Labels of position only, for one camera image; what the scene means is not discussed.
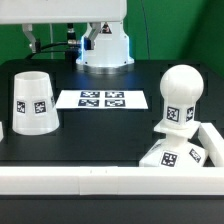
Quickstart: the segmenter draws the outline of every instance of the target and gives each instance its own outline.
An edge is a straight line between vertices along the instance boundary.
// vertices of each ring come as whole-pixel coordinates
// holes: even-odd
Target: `printed marker sheet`
[[[57,109],[148,109],[143,91],[62,90]]]

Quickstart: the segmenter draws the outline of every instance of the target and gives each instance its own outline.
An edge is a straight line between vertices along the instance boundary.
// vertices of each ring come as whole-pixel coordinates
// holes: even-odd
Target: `white ball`
[[[173,104],[193,104],[201,96],[204,84],[200,73],[188,65],[177,65],[162,77],[163,98]]]

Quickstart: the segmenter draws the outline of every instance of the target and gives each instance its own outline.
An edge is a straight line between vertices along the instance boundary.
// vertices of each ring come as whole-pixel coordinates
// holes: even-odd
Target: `black table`
[[[212,122],[224,136],[224,79],[192,61],[137,61],[133,71],[96,75],[77,71],[63,60],[13,60],[0,67],[1,166],[138,166],[148,149],[163,137],[153,132],[162,119],[160,80],[177,64],[195,67],[205,89],[195,120]],[[49,73],[54,96],[61,90],[142,90],[147,110],[58,110],[60,127],[42,136],[12,130],[14,75]],[[200,144],[195,135],[191,140]],[[218,196],[0,196],[2,223],[221,223]]]

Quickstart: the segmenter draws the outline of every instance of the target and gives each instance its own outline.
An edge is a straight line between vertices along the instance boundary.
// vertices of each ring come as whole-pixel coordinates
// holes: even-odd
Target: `green background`
[[[135,59],[148,59],[141,0],[127,2],[125,31],[130,37],[130,54]],[[197,60],[224,76],[223,0],[143,0],[143,3],[148,25],[150,59]],[[80,38],[86,25],[76,24],[75,29]],[[49,30],[48,24],[34,25],[35,36],[41,39],[42,45],[50,43]],[[54,42],[66,40],[64,24],[54,24],[53,30]],[[0,63],[21,59],[31,53],[20,25],[2,25],[0,33]],[[63,54],[58,53],[55,57],[63,58]]]

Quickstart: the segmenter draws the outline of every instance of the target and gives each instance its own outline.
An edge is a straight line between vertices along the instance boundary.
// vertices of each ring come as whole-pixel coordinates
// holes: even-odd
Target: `white plastic cup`
[[[41,135],[58,126],[49,75],[38,71],[15,75],[13,130],[22,135]]]

